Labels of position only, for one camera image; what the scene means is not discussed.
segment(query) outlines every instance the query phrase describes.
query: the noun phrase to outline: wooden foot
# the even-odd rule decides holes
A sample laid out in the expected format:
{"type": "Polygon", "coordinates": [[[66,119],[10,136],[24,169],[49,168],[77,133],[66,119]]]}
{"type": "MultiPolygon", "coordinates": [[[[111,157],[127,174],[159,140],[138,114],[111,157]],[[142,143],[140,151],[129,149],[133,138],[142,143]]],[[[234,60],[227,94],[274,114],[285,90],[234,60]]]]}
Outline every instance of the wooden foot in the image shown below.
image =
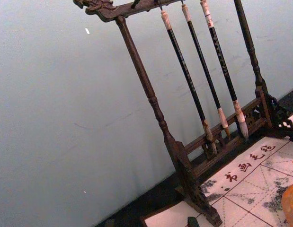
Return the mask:
{"type": "Polygon", "coordinates": [[[272,127],[266,129],[266,136],[284,138],[289,136],[293,141],[293,122],[289,120],[288,111],[282,107],[276,98],[268,95],[272,127]]]}
{"type": "Polygon", "coordinates": [[[209,223],[211,223],[213,226],[218,227],[220,224],[222,224],[222,220],[219,216],[218,211],[206,203],[201,204],[200,201],[192,201],[190,197],[184,192],[183,188],[181,186],[178,186],[175,188],[175,190],[180,193],[184,197],[184,201],[194,208],[197,212],[203,214],[209,223]]]}
{"type": "Polygon", "coordinates": [[[197,219],[195,217],[187,218],[187,227],[200,227],[197,219]]]}

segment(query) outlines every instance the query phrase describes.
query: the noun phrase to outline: calligraphy brush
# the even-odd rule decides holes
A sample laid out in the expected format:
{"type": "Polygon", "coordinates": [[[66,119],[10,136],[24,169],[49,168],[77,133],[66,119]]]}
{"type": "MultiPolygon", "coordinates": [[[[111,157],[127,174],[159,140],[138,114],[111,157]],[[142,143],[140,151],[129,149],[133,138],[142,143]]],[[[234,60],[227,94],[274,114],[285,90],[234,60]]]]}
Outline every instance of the calligraphy brush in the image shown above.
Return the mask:
{"type": "Polygon", "coordinates": [[[224,74],[224,77],[225,77],[225,80],[226,80],[228,90],[229,90],[230,95],[231,95],[233,106],[235,108],[235,113],[236,113],[236,116],[237,116],[237,119],[238,119],[238,122],[239,122],[240,131],[241,131],[242,135],[244,136],[244,138],[247,139],[249,137],[249,131],[248,131],[248,128],[247,128],[247,125],[246,125],[246,122],[245,122],[245,117],[244,117],[244,114],[243,114],[243,112],[241,110],[240,104],[238,102],[235,90],[233,88],[231,78],[230,78],[230,75],[229,75],[227,67],[226,67],[226,63],[225,63],[225,60],[224,60],[224,57],[223,57],[223,54],[222,54],[222,50],[221,50],[221,47],[220,47],[220,44],[219,44],[219,40],[218,40],[216,31],[215,31],[214,26],[213,26],[213,20],[212,20],[211,14],[209,12],[209,7],[207,5],[206,0],[201,0],[201,6],[202,6],[202,9],[203,9],[203,12],[204,12],[204,15],[205,15],[205,19],[206,19],[210,34],[212,36],[213,44],[215,46],[215,49],[216,49],[216,52],[217,52],[217,55],[218,55],[218,59],[219,59],[219,62],[220,62],[220,65],[221,65],[221,68],[222,68],[222,71],[223,71],[223,74],[224,74]]]}
{"type": "Polygon", "coordinates": [[[186,79],[187,84],[189,86],[189,90],[190,90],[190,92],[191,92],[191,94],[193,96],[195,105],[197,107],[199,116],[201,118],[206,138],[207,138],[208,141],[210,141],[212,149],[213,149],[213,153],[216,155],[217,154],[217,148],[216,148],[216,145],[215,145],[214,140],[213,140],[213,134],[212,134],[212,132],[210,130],[209,124],[208,124],[208,122],[207,122],[207,120],[205,118],[205,115],[203,113],[203,110],[202,110],[198,95],[197,95],[197,93],[195,91],[195,86],[194,86],[193,81],[192,81],[192,79],[190,77],[189,71],[187,69],[187,66],[186,66],[186,63],[184,61],[183,55],[182,55],[182,53],[180,51],[180,48],[179,48],[179,45],[177,43],[176,37],[174,35],[174,32],[173,32],[173,30],[171,28],[170,21],[169,21],[169,16],[165,11],[163,11],[161,5],[160,5],[160,8],[161,8],[161,15],[162,15],[163,22],[165,24],[165,27],[166,27],[167,32],[169,34],[170,40],[171,40],[171,42],[173,44],[173,47],[175,49],[175,52],[177,54],[178,60],[179,60],[180,65],[181,65],[181,68],[182,68],[183,73],[185,75],[185,79],[186,79]]]}
{"type": "Polygon", "coordinates": [[[194,29],[193,23],[191,21],[190,14],[188,12],[188,7],[187,7],[186,4],[183,3],[183,1],[181,1],[181,2],[182,2],[182,11],[183,11],[183,14],[185,16],[185,19],[187,21],[187,24],[188,24],[190,33],[191,33],[192,38],[193,38],[193,41],[195,43],[195,47],[197,49],[197,52],[198,52],[198,55],[199,55],[199,58],[200,58],[200,61],[201,61],[201,64],[202,64],[202,67],[203,67],[203,70],[204,70],[204,73],[205,73],[207,82],[208,82],[208,85],[209,85],[209,88],[210,88],[210,90],[212,92],[213,99],[214,99],[214,102],[216,104],[216,107],[217,107],[217,110],[218,110],[218,114],[219,114],[219,117],[220,117],[221,125],[224,128],[224,130],[226,132],[226,135],[228,137],[230,137],[231,135],[230,135],[230,131],[228,129],[228,123],[227,123],[226,117],[224,115],[224,112],[223,112],[223,110],[221,108],[221,105],[220,105],[218,96],[216,94],[216,91],[214,89],[213,82],[212,82],[212,78],[211,78],[211,76],[209,74],[209,71],[208,71],[208,68],[207,68],[207,65],[206,65],[204,56],[202,54],[202,50],[201,50],[200,44],[199,44],[198,39],[197,39],[197,35],[195,33],[195,29],[194,29]]]}

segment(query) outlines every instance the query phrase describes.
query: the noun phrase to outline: wooden brush stand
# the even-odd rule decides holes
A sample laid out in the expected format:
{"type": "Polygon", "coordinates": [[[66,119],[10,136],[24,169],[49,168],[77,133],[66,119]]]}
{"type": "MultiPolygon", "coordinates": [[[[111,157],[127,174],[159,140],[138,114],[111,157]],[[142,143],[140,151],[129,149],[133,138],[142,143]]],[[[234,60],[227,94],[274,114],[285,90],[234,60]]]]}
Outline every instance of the wooden brush stand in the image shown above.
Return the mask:
{"type": "MultiPolygon", "coordinates": [[[[206,139],[204,134],[186,146],[184,146],[182,142],[175,140],[170,134],[167,123],[164,120],[164,115],[160,110],[155,92],[132,40],[125,19],[128,16],[159,7],[158,3],[154,0],[136,0],[132,3],[114,6],[113,2],[110,0],[73,1],[80,8],[86,6],[86,13],[89,15],[96,14],[104,22],[114,20],[117,23],[136,68],[144,92],[154,110],[156,119],[163,132],[166,148],[181,182],[181,187],[179,187],[178,190],[185,195],[185,200],[188,204],[194,207],[199,213],[203,213],[211,224],[219,226],[222,223],[220,216],[217,210],[209,205],[205,195],[201,191],[200,183],[196,179],[210,167],[214,166],[224,156],[234,150],[238,145],[243,143],[245,139],[240,135],[239,129],[239,134],[237,136],[233,136],[230,139],[224,139],[221,133],[223,127],[221,124],[216,125],[212,128],[213,140],[216,141],[218,151],[217,155],[215,155],[210,149],[210,141],[206,139]],[[203,148],[207,159],[198,165],[193,165],[189,161],[187,155],[198,147],[203,148]]],[[[161,0],[161,5],[168,5],[177,1],[180,0],[161,0]]],[[[293,141],[293,123],[288,119],[287,111],[268,93],[265,81],[260,73],[255,48],[252,43],[241,1],[234,0],[234,2],[247,51],[250,55],[250,61],[256,76],[256,97],[242,108],[246,117],[245,120],[248,126],[249,135],[261,130],[267,136],[278,138],[289,136],[290,140],[293,141]]],[[[235,114],[229,116],[227,122],[228,125],[236,123],[237,128],[239,128],[239,123],[235,114]]]]}

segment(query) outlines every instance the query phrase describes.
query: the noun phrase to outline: white label on brush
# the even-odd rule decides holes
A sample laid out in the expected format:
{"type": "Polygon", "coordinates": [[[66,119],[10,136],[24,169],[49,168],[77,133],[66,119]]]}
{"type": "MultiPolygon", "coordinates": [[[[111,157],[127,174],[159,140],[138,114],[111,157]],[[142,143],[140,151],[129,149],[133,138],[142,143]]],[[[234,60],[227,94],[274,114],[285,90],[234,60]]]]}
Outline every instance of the white label on brush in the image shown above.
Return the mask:
{"type": "Polygon", "coordinates": [[[241,107],[240,107],[240,104],[237,100],[233,101],[233,107],[235,108],[236,116],[237,116],[239,123],[245,122],[244,114],[243,114],[241,107]]]}
{"type": "Polygon", "coordinates": [[[202,9],[203,9],[203,12],[204,12],[204,16],[205,16],[207,25],[209,28],[211,28],[211,27],[213,27],[213,20],[212,20],[211,14],[209,12],[209,7],[207,5],[207,2],[206,2],[206,0],[202,0],[200,3],[202,6],[202,9]]]}
{"type": "Polygon", "coordinates": [[[161,15],[162,15],[161,17],[162,17],[162,20],[165,24],[166,29],[171,30],[171,25],[170,25],[169,16],[168,16],[167,12],[161,11],[161,15]]]}
{"type": "Polygon", "coordinates": [[[183,11],[183,13],[184,13],[184,16],[185,16],[186,21],[187,21],[187,22],[188,22],[188,21],[191,21],[191,18],[190,18],[189,12],[188,12],[188,7],[187,7],[186,4],[183,4],[183,5],[182,5],[182,11],[183,11]]]}

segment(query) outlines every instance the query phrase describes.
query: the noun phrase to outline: turned wooden post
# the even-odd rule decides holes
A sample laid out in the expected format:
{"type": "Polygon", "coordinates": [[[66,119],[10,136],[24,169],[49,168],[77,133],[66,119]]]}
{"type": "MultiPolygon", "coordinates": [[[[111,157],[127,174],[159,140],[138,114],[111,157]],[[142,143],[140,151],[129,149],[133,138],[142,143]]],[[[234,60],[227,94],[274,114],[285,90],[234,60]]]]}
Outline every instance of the turned wooden post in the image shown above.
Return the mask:
{"type": "Polygon", "coordinates": [[[128,52],[132,58],[133,64],[136,68],[145,94],[154,110],[156,119],[159,122],[159,126],[164,135],[164,143],[174,164],[176,172],[179,176],[183,189],[189,195],[191,201],[196,205],[195,209],[198,212],[203,213],[209,220],[209,222],[217,227],[222,223],[220,216],[217,210],[209,205],[205,195],[202,193],[200,184],[196,180],[196,176],[187,157],[187,153],[183,144],[179,141],[176,141],[168,130],[167,124],[164,120],[164,115],[160,110],[155,92],[151,86],[151,82],[147,76],[141,58],[138,54],[131,34],[126,25],[125,17],[119,16],[115,20],[120,28],[121,34],[125,41],[128,52]]]}
{"type": "Polygon", "coordinates": [[[145,68],[143,66],[143,63],[141,61],[141,58],[138,54],[136,46],[133,42],[131,34],[130,34],[128,27],[126,25],[125,17],[123,17],[123,16],[117,17],[116,23],[120,28],[121,34],[122,34],[123,39],[125,41],[128,52],[132,58],[133,64],[136,68],[137,74],[139,76],[139,79],[140,79],[141,84],[143,86],[143,89],[145,91],[145,94],[146,94],[146,96],[147,96],[147,98],[148,98],[148,100],[154,110],[156,119],[158,120],[159,126],[163,132],[164,139],[170,140],[173,137],[169,132],[166,121],[164,120],[164,115],[163,115],[162,111],[160,110],[159,103],[156,98],[156,94],[152,88],[151,82],[147,76],[147,73],[146,73],[145,68]]]}
{"type": "Polygon", "coordinates": [[[254,43],[251,38],[250,30],[249,30],[249,25],[247,23],[244,9],[242,6],[241,0],[234,0],[235,6],[236,6],[236,11],[238,14],[241,30],[243,33],[245,45],[247,48],[247,52],[249,53],[250,57],[250,62],[252,65],[252,69],[255,73],[256,76],[256,96],[260,97],[263,102],[263,109],[267,118],[268,122],[268,127],[272,128],[273,127],[273,117],[272,117],[272,104],[269,99],[269,94],[268,94],[268,89],[265,83],[265,80],[263,79],[260,71],[260,67],[258,64],[258,60],[256,57],[256,50],[254,47],[254,43]]]}

